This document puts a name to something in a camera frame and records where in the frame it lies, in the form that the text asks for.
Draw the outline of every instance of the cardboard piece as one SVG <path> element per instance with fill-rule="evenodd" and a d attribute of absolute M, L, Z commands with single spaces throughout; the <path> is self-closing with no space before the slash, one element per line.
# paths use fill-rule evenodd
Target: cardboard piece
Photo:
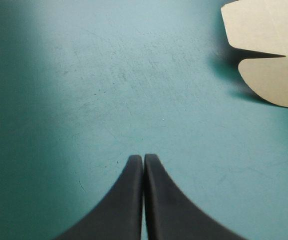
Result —
<path fill-rule="evenodd" d="M 246 59 L 239 71 L 259 96 L 288 107 L 288 0 L 239 0 L 222 16 L 232 47 L 286 56 Z"/>

